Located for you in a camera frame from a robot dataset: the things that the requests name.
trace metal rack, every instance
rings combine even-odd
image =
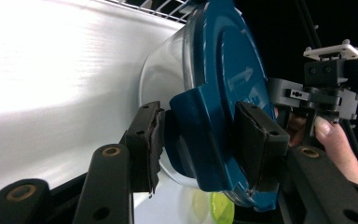
[[[192,7],[191,0],[106,0],[111,3],[130,7],[148,14],[162,17],[167,20],[186,23]]]

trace yellow object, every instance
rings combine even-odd
[[[211,215],[216,224],[232,224],[234,203],[222,193],[211,193]]]

